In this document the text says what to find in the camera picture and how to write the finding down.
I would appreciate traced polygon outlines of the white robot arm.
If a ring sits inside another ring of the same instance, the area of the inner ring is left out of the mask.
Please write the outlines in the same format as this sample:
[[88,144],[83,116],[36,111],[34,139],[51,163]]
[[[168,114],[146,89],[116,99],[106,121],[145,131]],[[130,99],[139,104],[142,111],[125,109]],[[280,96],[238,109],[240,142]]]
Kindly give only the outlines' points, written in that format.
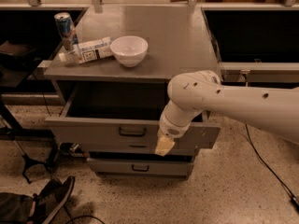
[[155,153],[164,156],[192,120],[212,111],[299,144],[299,89],[225,86],[212,71],[183,73],[167,86]]

